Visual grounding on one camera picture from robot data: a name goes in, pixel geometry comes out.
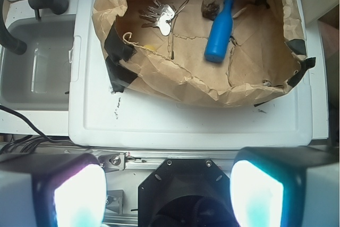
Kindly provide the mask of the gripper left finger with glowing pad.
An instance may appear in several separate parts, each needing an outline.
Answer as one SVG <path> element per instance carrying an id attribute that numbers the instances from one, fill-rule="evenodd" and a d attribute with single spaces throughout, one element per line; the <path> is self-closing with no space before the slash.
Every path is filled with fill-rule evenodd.
<path id="1" fill-rule="evenodd" d="M 106 194 L 90 153 L 1 155 L 1 226 L 101 226 Z"/>

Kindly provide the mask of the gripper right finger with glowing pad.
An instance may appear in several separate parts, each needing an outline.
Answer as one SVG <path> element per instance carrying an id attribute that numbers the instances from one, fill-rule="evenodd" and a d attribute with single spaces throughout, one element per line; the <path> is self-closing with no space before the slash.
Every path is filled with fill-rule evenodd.
<path id="1" fill-rule="evenodd" d="M 240 226 L 339 226 L 339 148 L 242 148 L 230 193 Z"/>

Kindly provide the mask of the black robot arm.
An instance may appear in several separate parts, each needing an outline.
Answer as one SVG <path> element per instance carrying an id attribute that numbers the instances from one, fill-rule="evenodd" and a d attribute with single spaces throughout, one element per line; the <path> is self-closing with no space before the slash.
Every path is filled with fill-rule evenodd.
<path id="1" fill-rule="evenodd" d="M 101 226 L 99 159 L 1 155 L 1 226 Z M 339 151 L 245 147 L 230 175 L 210 159 L 167 158 L 138 185 L 138 226 L 339 226 Z"/>

